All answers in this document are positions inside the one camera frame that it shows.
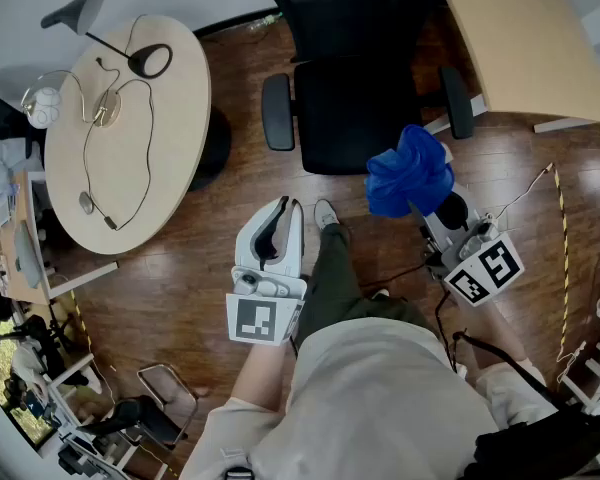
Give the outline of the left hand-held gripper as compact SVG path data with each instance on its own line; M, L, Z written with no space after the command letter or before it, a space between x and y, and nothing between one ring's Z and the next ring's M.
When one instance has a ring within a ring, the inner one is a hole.
M233 292L226 295L231 341L279 346L289 340L304 306L306 281L245 267L300 268L303 253L304 214L296 199L274 199L241 228Z

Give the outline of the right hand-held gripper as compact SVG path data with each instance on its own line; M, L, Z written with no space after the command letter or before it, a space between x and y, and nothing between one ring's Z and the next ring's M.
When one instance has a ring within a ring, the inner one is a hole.
M508 235L489 213L480 213L468 190L455 184L449 196L424 216L408 202L426 240L424 263L456 298L477 307L502 292L524 272Z

